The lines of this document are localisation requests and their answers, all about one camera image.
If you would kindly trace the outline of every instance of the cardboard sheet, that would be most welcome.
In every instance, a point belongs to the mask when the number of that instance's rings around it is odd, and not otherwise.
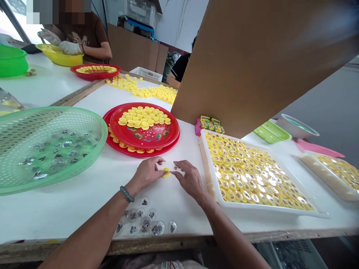
[[[351,11],[335,0],[209,1],[171,112],[244,137],[359,54]]]
[[[122,27],[107,25],[108,40],[112,49],[111,64],[125,71],[136,67],[163,74],[168,48]]]

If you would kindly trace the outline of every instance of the white glove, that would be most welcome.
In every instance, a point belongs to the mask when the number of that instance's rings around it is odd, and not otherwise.
[[[68,41],[62,41],[59,45],[59,48],[65,52],[67,55],[77,55],[82,54],[79,44],[72,43]]]
[[[41,28],[41,30],[42,31],[37,33],[38,37],[47,40],[51,45],[54,45],[54,46],[58,46],[61,43],[61,40],[59,39],[59,37],[57,35],[55,35],[53,32],[51,32],[47,29],[42,29],[42,28]]]

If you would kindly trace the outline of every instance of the black shirt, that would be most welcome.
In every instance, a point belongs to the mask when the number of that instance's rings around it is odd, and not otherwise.
[[[181,56],[177,62],[175,63],[175,65],[173,66],[171,73],[175,76],[176,80],[178,82],[182,81],[183,75],[184,75],[184,71],[186,70],[187,64],[188,64],[188,60],[190,59],[191,54],[186,54]]]

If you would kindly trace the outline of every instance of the red plastic plate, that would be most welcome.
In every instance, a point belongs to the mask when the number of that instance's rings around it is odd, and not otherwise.
[[[81,67],[88,67],[88,66],[110,66],[117,68],[116,72],[113,73],[107,73],[105,70],[103,73],[94,73],[94,74],[84,74],[79,73],[76,70]],[[75,67],[71,67],[70,70],[74,72],[79,78],[82,78],[84,80],[98,80],[98,79],[104,79],[104,78],[112,78],[117,76],[121,72],[121,68],[116,65],[110,65],[110,64],[86,64],[86,65],[78,65]]]
[[[121,106],[123,106],[123,105],[119,105],[119,106],[116,106],[116,107],[112,108],[110,111],[108,111],[104,115],[103,119],[105,120],[107,125],[109,125],[109,123],[110,123],[110,119],[111,119],[111,116],[112,116],[113,112],[116,111],[117,109],[119,109]],[[160,154],[168,152],[169,150],[171,150],[177,144],[179,138],[180,138],[180,134],[178,134],[177,139],[171,145],[164,147],[160,151],[155,150],[152,153],[144,152],[142,154],[137,153],[137,152],[130,152],[130,151],[127,150],[127,148],[121,148],[118,145],[118,143],[113,142],[112,137],[110,136],[110,132],[108,132],[106,142],[107,142],[107,144],[109,144],[109,146],[111,148],[113,148],[114,150],[116,150],[118,152],[121,152],[123,154],[129,155],[129,156],[132,156],[132,157],[136,157],[136,158],[149,158],[149,157],[152,157],[152,156],[157,156],[157,155],[160,155]]]
[[[119,125],[119,118],[122,114],[132,107],[154,107],[163,111],[171,119],[171,124],[155,124],[148,130],[142,128],[128,127],[127,125]],[[111,116],[110,119],[111,130],[114,135],[126,143],[127,145],[135,148],[143,149],[157,149],[164,148],[172,144],[180,133],[180,126],[177,119],[166,109],[150,104],[150,103],[126,103],[118,108]]]

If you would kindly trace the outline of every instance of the wristband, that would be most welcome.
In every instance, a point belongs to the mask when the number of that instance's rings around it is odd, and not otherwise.
[[[126,198],[130,201],[130,202],[134,202],[135,199],[133,199],[129,194],[128,191],[126,191],[126,189],[124,188],[124,186],[120,187],[120,191],[123,192],[123,194],[126,196]]]

